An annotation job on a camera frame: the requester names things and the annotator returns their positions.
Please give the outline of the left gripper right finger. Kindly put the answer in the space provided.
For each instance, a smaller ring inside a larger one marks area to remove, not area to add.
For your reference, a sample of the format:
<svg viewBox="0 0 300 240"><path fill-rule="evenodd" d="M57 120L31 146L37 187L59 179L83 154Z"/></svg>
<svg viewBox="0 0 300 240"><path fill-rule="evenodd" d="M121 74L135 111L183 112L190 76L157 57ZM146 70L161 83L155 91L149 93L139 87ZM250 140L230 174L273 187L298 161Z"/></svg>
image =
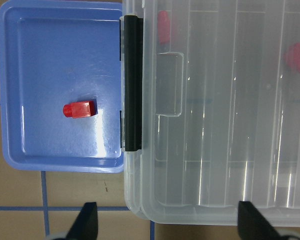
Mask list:
<svg viewBox="0 0 300 240"><path fill-rule="evenodd" d="M241 240L280 240L280 234L250 201L238 202L237 231Z"/></svg>

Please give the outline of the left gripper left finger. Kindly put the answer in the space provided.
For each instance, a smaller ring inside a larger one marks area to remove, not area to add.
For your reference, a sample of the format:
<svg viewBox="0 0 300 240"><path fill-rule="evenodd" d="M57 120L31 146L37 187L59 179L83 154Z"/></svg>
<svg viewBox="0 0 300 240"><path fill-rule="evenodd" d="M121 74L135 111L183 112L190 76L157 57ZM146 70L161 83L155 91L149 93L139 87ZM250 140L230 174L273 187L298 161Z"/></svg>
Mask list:
<svg viewBox="0 0 300 240"><path fill-rule="evenodd" d="M73 225L66 240L96 240L98 238L98 207L96 202L86 202Z"/></svg>

